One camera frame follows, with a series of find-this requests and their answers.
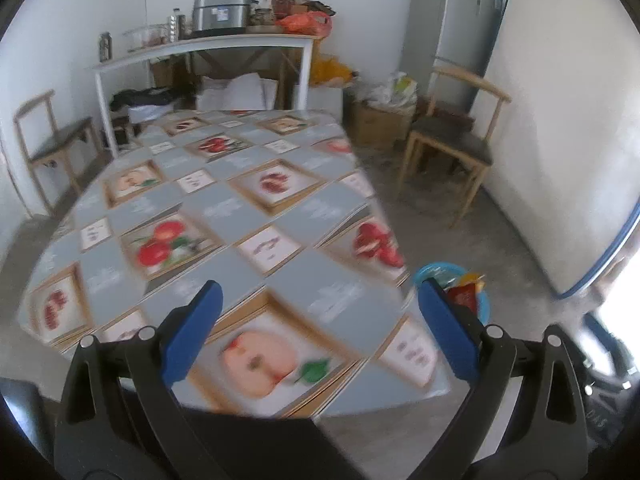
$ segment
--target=wooden chair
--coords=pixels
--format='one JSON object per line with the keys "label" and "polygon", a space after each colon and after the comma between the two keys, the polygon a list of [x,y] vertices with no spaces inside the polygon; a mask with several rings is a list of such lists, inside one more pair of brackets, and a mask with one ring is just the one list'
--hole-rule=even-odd
{"label": "wooden chair", "polygon": [[[18,141],[20,144],[20,150],[22,151],[22,156],[27,163],[27,168],[29,170],[29,174],[31,175],[31,179],[38,189],[38,192],[40,193],[42,201],[44,202],[49,214],[53,213],[53,208],[47,200],[47,197],[42,188],[42,184],[40,184],[40,181],[36,176],[35,169],[38,166],[51,165],[53,161],[61,159],[62,165],[65,169],[65,173],[67,174],[67,176],[69,177],[69,181],[71,182],[71,186],[74,188],[78,196],[80,196],[80,185],[76,180],[76,176],[74,174],[74,170],[71,166],[71,161],[68,155],[68,150],[71,147],[71,144],[76,139],[87,140],[87,137],[90,136],[92,138],[92,142],[95,146],[95,150],[98,153],[98,156],[102,155],[102,146],[94,130],[94,125],[92,123],[91,117],[85,117],[84,119],[80,119],[75,123],[65,126],[64,128],[58,128],[56,119],[53,116],[53,108],[51,107],[51,98],[54,94],[54,90],[49,90],[42,95],[30,99],[22,106],[20,106],[20,108],[18,108],[17,112],[14,115],[14,125],[18,134]],[[49,137],[47,142],[39,147],[39,149],[37,149],[35,153],[30,155],[27,150],[27,145],[24,141],[24,134],[22,132],[22,127],[20,126],[20,120],[33,112],[33,110],[38,106],[43,104],[47,109],[47,118],[49,120],[49,126],[51,128],[51,137]]]}
{"label": "wooden chair", "polygon": [[425,146],[430,146],[440,152],[455,157],[469,167],[470,173],[463,187],[462,207],[451,225],[451,227],[454,227],[467,212],[482,184],[482,180],[493,163],[491,151],[489,150],[489,140],[498,121],[502,104],[510,103],[511,97],[487,80],[463,68],[436,66],[433,68],[433,71],[436,73],[434,87],[437,85],[438,79],[441,76],[446,76],[468,83],[498,98],[494,116],[489,123],[486,134],[484,134],[482,138],[475,136],[468,128],[464,128],[460,122],[434,117],[433,113],[436,106],[435,91],[429,100],[427,115],[415,121],[411,126],[406,150],[404,151],[402,167],[398,175],[396,197],[399,195],[402,183],[407,175],[415,172]]}

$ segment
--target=dining table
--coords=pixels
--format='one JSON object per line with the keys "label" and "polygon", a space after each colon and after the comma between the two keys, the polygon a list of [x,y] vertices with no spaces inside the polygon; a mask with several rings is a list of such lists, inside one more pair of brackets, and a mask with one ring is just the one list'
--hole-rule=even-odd
{"label": "dining table", "polygon": [[178,110],[98,174],[33,269],[20,326],[71,360],[223,292],[184,406],[370,412],[446,394],[446,361],[351,144],[314,110]]}

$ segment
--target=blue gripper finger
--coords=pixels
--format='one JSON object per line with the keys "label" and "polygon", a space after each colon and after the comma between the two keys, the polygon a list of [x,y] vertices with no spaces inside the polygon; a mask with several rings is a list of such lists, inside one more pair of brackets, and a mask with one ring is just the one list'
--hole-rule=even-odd
{"label": "blue gripper finger", "polygon": [[419,285],[418,305],[454,375],[463,381],[475,382],[479,374],[478,348],[428,281]]}
{"label": "blue gripper finger", "polygon": [[164,346],[162,380],[168,388],[187,377],[191,365],[222,312],[222,299],[220,285],[209,280],[191,300],[191,313]]}

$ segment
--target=bottle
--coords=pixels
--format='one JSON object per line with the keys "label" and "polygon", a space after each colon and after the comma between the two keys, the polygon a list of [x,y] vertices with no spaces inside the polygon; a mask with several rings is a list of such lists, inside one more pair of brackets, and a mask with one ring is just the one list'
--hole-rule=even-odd
{"label": "bottle", "polygon": [[180,9],[175,7],[174,13],[169,16],[169,43],[185,38],[185,17],[180,14]]}
{"label": "bottle", "polygon": [[101,63],[113,58],[113,43],[111,41],[111,34],[108,32],[103,32],[100,35],[100,40],[98,41],[98,58]]}

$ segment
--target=red package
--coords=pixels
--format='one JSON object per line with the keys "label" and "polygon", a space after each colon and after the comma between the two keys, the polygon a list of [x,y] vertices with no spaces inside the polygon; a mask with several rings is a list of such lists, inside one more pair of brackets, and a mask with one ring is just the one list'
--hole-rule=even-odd
{"label": "red package", "polygon": [[455,304],[466,306],[471,312],[478,315],[478,298],[476,298],[476,284],[467,283],[461,286],[452,286],[447,290],[447,297]]}
{"label": "red package", "polygon": [[287,34],[308,34],[326,38],[331,33],[331,17],[319,10],[292,14],[276,22],[284,27]]}

